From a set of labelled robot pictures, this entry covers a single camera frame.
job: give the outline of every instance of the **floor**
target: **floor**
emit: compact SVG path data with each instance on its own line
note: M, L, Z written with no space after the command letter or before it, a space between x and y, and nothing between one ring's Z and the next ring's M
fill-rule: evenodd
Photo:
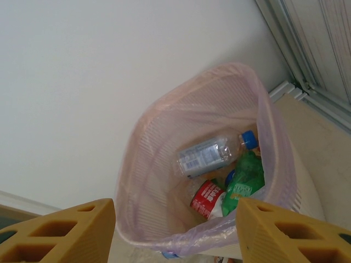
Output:
M351 229L351 136L303 102L285 95L276 106L290 136L314 181L328 222ZM115 235L109 263L169 262L157 252L133 248ZM196 255L175 260L185 263L213 263L213 257Z

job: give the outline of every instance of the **blue bottle cap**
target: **blue bottle cap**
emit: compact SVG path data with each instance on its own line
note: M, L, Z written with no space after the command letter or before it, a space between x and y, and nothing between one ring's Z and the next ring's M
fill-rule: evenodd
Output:
M235 174L235 170L231 171L228 175L227 178L225 178L225 187L228 187L229 183L232 181L233 177Z
M241 136L248 150L252 150L258 147L258 141L256 140L252 130L244 132L241 134Z

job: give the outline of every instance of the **water bottle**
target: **water bottle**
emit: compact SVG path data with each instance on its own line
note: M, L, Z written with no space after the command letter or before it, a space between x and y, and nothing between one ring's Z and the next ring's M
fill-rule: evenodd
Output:
M243 151L258 147L253 131L223 134L201 142L177 154L177 170L190 179L229 165Z

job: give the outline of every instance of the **plastic liner bag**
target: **plastic liner bag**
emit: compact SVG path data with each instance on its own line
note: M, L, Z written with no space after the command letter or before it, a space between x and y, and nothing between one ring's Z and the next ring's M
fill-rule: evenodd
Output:
M291 209L297 181L282 117L255 72L230 63L158 99L136 124L115 198L116 229L121 237L137 247L180 256L238 243L236 211L204 222L177 203L184 190L179 186L189 179L174 176L172 158L197 138L224 128L244 132L256 125L265 186L252 197Z

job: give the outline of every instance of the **plastic bottle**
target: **plastic bottle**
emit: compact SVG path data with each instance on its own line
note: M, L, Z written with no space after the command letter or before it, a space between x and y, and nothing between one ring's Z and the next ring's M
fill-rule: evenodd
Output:
M222 200L225 192L212 181L196 178L186 188L189 205L210 220L222 217Z
M182 176L195 178L204 173L229 165L244 150L258 147L251 130L243 134L220 135L201 142L177 154L177 170Z
M245 152L237 161L235 176L229 183L222 202L223 216L232 212L241 197L248 197L264 186L262 161L253 151Z

